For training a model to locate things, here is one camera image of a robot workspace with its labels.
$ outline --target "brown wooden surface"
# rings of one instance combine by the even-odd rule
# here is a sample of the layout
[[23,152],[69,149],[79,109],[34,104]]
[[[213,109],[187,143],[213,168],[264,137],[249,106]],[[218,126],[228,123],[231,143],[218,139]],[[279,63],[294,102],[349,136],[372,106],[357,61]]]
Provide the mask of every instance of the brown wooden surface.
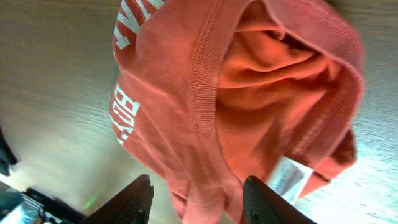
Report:
[[[347,216],[352,223],[394,223],[398,1],[331,2],[359,30],[367,52],[367,93],[355,123],[359,161],[297,206],[318,223],[348,223]],[[122,149],[109,121],[118,7],[119,0],[1,1],[0,124],[21,161],[1,181],[92,213],[139,174],[152,174]],[[150,223],[179,223],[164,181],[151,178]]]

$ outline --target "orange cloth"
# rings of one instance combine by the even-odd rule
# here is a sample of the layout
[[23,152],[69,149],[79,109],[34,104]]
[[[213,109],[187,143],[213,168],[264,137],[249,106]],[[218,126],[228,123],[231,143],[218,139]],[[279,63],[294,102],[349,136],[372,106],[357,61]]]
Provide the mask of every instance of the orange cloth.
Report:
[[363,53],[322,0],[123,0],[114,55],[118,141],[184,223],[244,223],[245,178],[281,155],[314,168],[302,196],[354,162]]

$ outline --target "wooden table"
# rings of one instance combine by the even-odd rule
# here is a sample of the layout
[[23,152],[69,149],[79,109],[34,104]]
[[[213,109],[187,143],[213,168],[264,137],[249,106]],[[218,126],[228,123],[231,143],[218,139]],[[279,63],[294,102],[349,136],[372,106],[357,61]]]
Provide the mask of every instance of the wooden table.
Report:
[[[398,220],[398,1],[337,0],[359,30],[367,93],[355,122],[359,161],[298,208],[318,223]],[[118,75],[112,38],[119,0],[0,3],[0,124],[21,163],[0,180],[92,213],[151,174],[150,223],[179,223],[165,182],[115,140],[108,102]]]

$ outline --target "red sweatshirt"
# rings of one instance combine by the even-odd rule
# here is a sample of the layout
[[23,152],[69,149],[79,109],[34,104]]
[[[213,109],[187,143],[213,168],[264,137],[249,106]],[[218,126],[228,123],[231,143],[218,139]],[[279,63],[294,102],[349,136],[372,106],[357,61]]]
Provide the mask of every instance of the red sweatshirt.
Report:
[[302,196],[354,162],[363,51],[322,0],[122,0],[114,56],[117,139],[184,223],[244,223],[282,155],[314,169]]

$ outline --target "white tag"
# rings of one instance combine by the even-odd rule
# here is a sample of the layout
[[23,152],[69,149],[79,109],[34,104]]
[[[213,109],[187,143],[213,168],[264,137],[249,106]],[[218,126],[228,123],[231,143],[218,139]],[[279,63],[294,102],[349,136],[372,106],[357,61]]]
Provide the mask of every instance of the white tag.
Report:
[[288,203],[294,204],[309,180],[313,169],[282,156],[267,185]]

